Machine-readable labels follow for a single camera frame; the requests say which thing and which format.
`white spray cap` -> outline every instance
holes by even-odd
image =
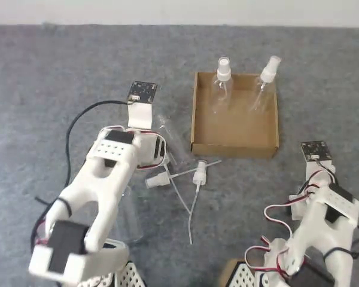
[[[196,172],[194,172],[193,183],[199,185],[206,184],[206,164],[207,162],[200,160]]]
[[[271,83],[276,75],[276,70],[278,69],[279,63],[281,62],[281,58],[277,56],[271,56],[269,63],[264,67],[260,78],[262,81],[266,83]]]
[[[232,77],[230,60],[228,57],[221,57],[218,60],[217,78],[221,82],[226,82]]]
[[[169,174],[167,172],[159,173],[152,178],[147,178],[145,183],[147,188],[160,187],[162,185],[170,184]]]

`robotic arm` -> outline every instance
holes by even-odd
[[[299,228],[287,241],[274,240],[265,255],[265,266],[275,267],[278,264],[287,276],[300,270],[305,252],[311,246],[323,255],[333,248],[351,250],[352,235],[359,217],[359,201],[337,184],[325,143],[302,143],[302,149],[307,162],[306,186],[315,187],[314,191],[307,194],[305,189],[305,193],[290,196],[290,200],[307,197],[291,206],[293,219],[301,220]],[[333,276],[335,287],[350,286],[352,261],[352,256],[346,252],[332,252],[325,257],[327,271]],[[279,273],[267,274],[267,277],[270,287],[288,286]]]
[[[287,203],[268,206],[264,211],[268,220],[290,229],[285,222],[269,217],[266,211],[270,207],[291,206],[292,219],[300,221],[299,227],[294,233],[290,229],[287,240],[270,241],[262,237],[267,246],[252,246],[247,249],[245,260],[230,261],[223,273],[228,279],[222,280],[221,286],[299,286],[293,285],[292,276],[297,273],[295,279],[304,276],[307,268],[302,266],[310,262],[305,253],[311,246],[323,254],[327,271],[332,276],[333,280],[326,277],[327,286],[350,286],[353,258],[346,251],[351,250],[352,236],[358,225],[359,201],[339,186],[325,142],[304,142],[302,151],[306,160],[306,182],[297,194],[289,196]],[[252,249],[266,252],[263,266],[249,264],[246,255]],[[314,272],[324,273],[319,269]]]
[[[166,156],[165,140],[151,128],[151,103],[157,85],[134,82],[129,92],[129,128],[100,131],[79,173],[53,203],[45,217],[46,244],[34,247],[29,272],[77,286],[89,278],[125,269],[129,249],[112,240],[118,204],[136,169],[159,166]],[[68,219],[90,201],[98,203],[92,226]]]

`spray bottle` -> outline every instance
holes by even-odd
[[[255,80],[253,105],[250,111],[264,112],[271,98],[271,91],[269,90],[270,83],[274,81],[276,70],[278,69],[281,58],[271,56],[269,63],[264,67],[260,76]]]

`white robotic arm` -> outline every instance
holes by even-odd
[[[306,146],[307,152],[303,149],[307,162],[306,182],[315,188],[309,194],[306,190],[306,193],[290,196],[290,200],[307,197],[291,207],[293,219],[301,220],[300,225],[287,241],[275,239],[265,255],[266,267],[278,264],[278,268],[288,276],[300,270],[305,252],[311,246],[323,255],[333,248],[350,251],[359,217],[359,201],[335,182],[334,166],[325,143],[302,143],[302,148],[303,144],[317,153],[311,153]],[[325,150],[325,160],[320,162],[317,160],[322,150]],[[333,276],[335,287],[350,286],[352,261],[352,256],[346,252],[332,252],[325,257],[327,271]],[[288,286],[279,273],[267,274],[267,277],[270,287]]]
[[[30,273],[77,285],[90,277],[124,268],[129,257],[127,246],[122,242],[114,249],[103,246],[135,169],[161,161],[155,150],[159,140],[160,136],[148,131],[103,129],[100,132],[79,173],[46,216],[48,244],[35,246]],[[98,214],[89,230],[85,225],[67,221],[70,213],[90,201],[98,202]]]

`transparent plastic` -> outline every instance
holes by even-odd
[[[187,145],[174,127],[173,122],[162,113],[156,115],[155,121],[155,126],[158,126],[157,132],[165,138],[168,145],[167,155],[174,170],[180,170],[194,162],[195,159],[190,151],[190,147],[186,148]]]
[[[267,110],[273,93],[270,90],[270,84],[264,82],[260,77],[255,79],[254,91],[252,95],[253,104],[250,107],[251,112],[264,112]]]
[[[143,236],[132,189],[128,186],[118,204],[118,214],[115,220],[115,238],[125,243],[134,243]]]
[[[267,110],[272,98],[270,84],[274,81],[280,62],[281,58],[271,56],[260,76],[255,79],[252,96],[253,104],[250,107],[250,111],[264,112]]]
[[[233,79],[221,81],[215,75],[211,82],[210,107],[214,114],[227,110],[232,97]]]

